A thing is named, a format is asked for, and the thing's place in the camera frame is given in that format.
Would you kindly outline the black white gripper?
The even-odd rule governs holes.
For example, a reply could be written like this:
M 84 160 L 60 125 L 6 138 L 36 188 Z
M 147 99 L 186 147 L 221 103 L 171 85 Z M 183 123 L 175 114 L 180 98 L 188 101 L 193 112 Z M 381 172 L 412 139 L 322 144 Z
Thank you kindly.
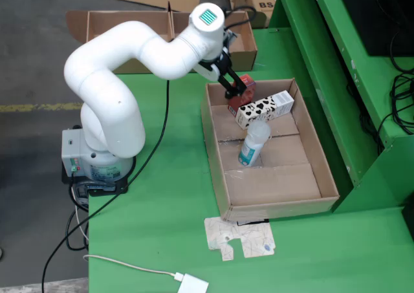
M 223 47 L 220 55 L 211 61 L 202 60 L 193 70 L 210 81 L 218 81 L 225 89 L 225 98 L 230 100 L 234 96 L 241 96 L 246 91 L 246 85 L 232 69 L 230 52 Z M 229 75 L 234 80 L 234 85 L 225 78 Z

